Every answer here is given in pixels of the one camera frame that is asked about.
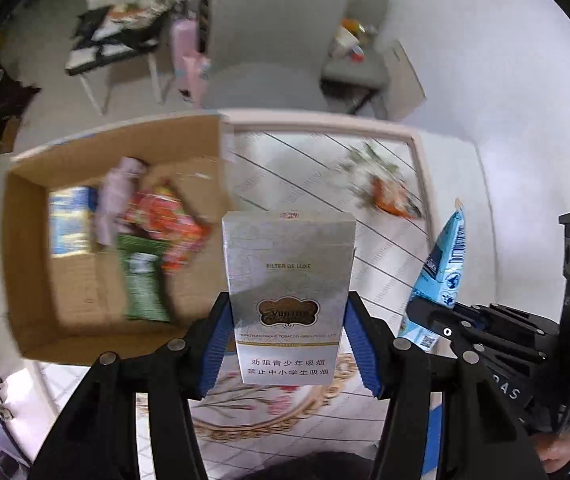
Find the person's hand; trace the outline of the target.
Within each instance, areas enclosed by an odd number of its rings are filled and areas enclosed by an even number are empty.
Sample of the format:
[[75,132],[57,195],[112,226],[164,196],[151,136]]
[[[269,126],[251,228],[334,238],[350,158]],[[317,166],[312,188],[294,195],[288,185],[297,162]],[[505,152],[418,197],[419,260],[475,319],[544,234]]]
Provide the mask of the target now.
[[530,441],[547,474],[554,474],[570,462],[570,431],[562,434],[534,434]]

